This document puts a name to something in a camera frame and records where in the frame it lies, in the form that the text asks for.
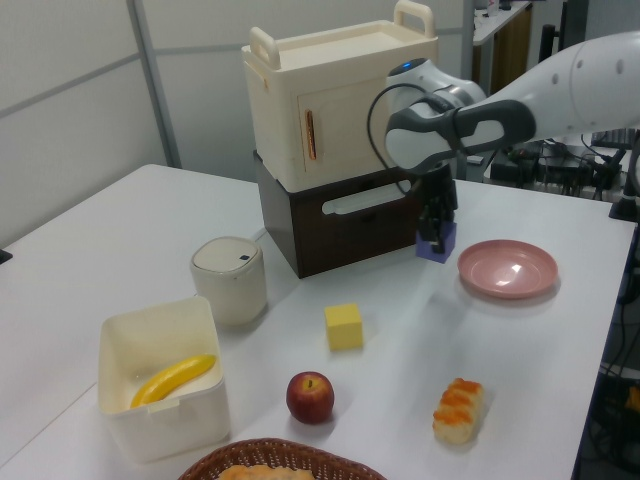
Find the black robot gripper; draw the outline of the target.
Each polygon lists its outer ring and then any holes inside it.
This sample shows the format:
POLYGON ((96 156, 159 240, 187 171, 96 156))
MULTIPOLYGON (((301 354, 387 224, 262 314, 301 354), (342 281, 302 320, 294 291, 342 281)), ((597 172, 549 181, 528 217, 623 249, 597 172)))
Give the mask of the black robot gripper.
POLYGON ((423 242, 431 243, 433 252, 445 251, 446 222, 452 222, 458 208, 456 185, 450 168, 434 169, 414 184, 422 205, 418 217, 418 233, 423 242))

